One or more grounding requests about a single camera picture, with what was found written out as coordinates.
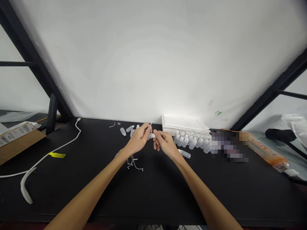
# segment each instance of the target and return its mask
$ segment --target cardboard box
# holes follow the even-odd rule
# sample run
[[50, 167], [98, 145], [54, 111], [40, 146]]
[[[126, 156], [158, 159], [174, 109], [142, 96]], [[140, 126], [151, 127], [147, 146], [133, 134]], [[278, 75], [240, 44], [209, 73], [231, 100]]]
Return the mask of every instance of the cardboard box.
[[35, 129], [30, 123], [26, 123], [21, 127], [0, 135], [0, 165], [43, 139], [45, 136], [45, 134]]

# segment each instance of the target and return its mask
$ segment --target white wall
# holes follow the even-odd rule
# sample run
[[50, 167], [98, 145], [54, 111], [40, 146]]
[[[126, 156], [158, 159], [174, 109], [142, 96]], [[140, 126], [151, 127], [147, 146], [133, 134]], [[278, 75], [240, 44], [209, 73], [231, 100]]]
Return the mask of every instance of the white wall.
[[[307, 71], [292, 82], [285, 91], [307, 95]], [[279, 95], [245, 126], [243, 130], [265, 133], [269, 128], [289, 129], [281, 120], [282, 114], [287, 113], [302, 113], [307, 115], [307, 100]]]
[[307, 45], [300, 1], [11, 3], [78, 117], [230, 128]]
[[[24, 59], [0, 25], [0, 61]], [[49, 97], [28, 67], [0, 67], [0, 110], [48, 113]]]

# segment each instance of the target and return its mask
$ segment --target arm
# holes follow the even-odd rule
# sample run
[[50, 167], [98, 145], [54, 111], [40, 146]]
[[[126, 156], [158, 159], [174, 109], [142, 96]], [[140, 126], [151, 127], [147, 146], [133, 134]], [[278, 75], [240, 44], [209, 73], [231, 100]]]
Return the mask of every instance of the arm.
[[172, 135], [156, 130], [153, 132], [156, 136], [153, 144], [154, 149], [159, 151], [162, 148], [163, 152], [176, 164], [191, 189], [207, 222], [208, 228], [216, 230], [242, 230], [242, 227], [235, 218], [196, 175], [183, 156], [180, 155]]
[[102, 193], [114, 175], [131, 155], [144, 147], [151, 130], [152, 128], [148, 123], [144, 123], [140, 128], [136, 129], [128, 144], [56, 215], [45, 230], [83, 229]]

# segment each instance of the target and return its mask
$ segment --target hand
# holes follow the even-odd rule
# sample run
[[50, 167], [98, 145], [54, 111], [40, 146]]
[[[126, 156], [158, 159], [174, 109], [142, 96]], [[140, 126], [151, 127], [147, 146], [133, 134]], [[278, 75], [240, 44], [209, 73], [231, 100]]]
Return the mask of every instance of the hand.
[[163, 131], [157, 131], [154, 129], [154, 135], [156, 138], [154, 138], [153, 148], [158, 151], [160, 151], [160, 147], [162, 148], [163, 152], [168, 155], [169, 158], [174, 159], [175, 157], [181, 156], [179, 153], [174, 141], [172, 134], [163, 132]]
[[145, 146], [148, 136], [152, 130], [152, 127], [148, 123], [144, 123], [140, 128], [134, 131], [129, 142], [124, 147], [125, 152], [128, 154], [127, 157], [130, 157], [134, 153], [140, 151]]

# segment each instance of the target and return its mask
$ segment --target white backdrop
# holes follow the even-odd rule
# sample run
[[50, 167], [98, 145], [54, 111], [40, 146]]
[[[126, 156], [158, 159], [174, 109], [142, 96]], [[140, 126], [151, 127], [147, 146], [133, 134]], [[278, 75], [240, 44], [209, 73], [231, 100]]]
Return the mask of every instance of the white backdrop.
[[307, 45], [300, 1], [11, 3], [78, 117], [230, 128]]

